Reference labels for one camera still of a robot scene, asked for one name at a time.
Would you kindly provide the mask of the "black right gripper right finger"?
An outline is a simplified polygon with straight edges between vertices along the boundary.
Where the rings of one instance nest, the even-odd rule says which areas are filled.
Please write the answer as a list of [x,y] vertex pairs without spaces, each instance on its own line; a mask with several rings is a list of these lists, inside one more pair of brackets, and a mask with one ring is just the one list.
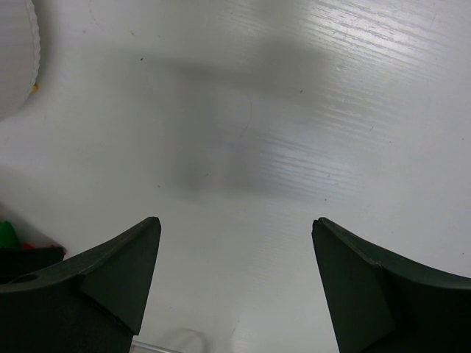
[[340,352],[469,352],[470,279],[370,243],[327,218],[312,241]]

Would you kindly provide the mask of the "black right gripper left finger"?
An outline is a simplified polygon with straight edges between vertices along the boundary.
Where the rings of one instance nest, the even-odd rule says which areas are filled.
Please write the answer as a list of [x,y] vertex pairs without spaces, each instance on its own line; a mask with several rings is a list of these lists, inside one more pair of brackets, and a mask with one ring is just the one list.
[[63,248],[1,250],[2,352],[129,352],[160,242],[148,217],[70,258]]

